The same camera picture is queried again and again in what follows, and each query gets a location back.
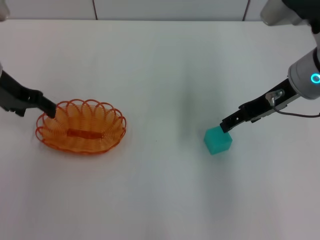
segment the tabletop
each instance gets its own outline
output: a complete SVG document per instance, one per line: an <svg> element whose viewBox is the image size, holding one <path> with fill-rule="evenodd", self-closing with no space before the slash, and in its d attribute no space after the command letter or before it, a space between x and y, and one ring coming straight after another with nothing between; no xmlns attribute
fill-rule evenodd
<svg viewBox="0 0 320 240"><path fill-rule="evenodd" d="M8 20L0 33L22 85L108 102L128 123L112 151L78 156L36 139L40 110L0 112L1 240L319 238L319 120L243 123L213 156L203 142L316 46L308 26ZM317 114L319 100L285 111Z"/></svg>

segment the foam block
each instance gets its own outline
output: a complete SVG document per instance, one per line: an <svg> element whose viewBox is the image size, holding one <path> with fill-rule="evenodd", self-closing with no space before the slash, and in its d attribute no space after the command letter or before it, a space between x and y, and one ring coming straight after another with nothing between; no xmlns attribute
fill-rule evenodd
<svg viewBox="0 0 320 240"><path fill-rule="evenodd" d="M211 155L221 153L230 148L232 138L230 134L224 133L220 126L208 129L205 132L204 142Z"/></svg>

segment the cable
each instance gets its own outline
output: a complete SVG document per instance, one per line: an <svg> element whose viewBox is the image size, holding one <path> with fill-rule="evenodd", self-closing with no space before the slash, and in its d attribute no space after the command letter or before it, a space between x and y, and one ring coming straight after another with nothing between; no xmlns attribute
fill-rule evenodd
<svg viewBox="0 0 320 240"><path fill-rule="evenodd" d="M244 14L243 14L242 22L244 22L246 20L246 16L247 16L247 13L248 13L250 2L251 2L251 0L248 0L248 2L246 4L246 8L245 8L245 11L244 11Z"/></svg>
<svg viewBox="0 0 320 240"><path fill-rule="evenodd" d="M308 118L308 119L320 118L320 113L318 115L303 115L303 114L297 114L297 113L283 112L283 111L279 111L274 106L271 106L271 107L275 112L282 115L295 116L295 117Z"/></svg>
<svg viewBox="0 0 320 240"><path fill-rule="evenodd" d="M95 20L98 20L97 11L96 11L96 4L95 4L95 0L92 0L92 4L93 4L93 10L94 10Z"/></svg>

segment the orange basket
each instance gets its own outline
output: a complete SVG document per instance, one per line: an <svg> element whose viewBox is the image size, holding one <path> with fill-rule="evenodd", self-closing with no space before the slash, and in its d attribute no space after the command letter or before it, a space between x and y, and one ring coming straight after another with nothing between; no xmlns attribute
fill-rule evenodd
<svg viewBox="0 0 320 240"><path fill-rule="evenodd" d="M73 99L57 104L54 119L45 113L39 116L35 135L50 148L92 155L106 153L117 146L126 127L126 118L111 104Z"/></svg>

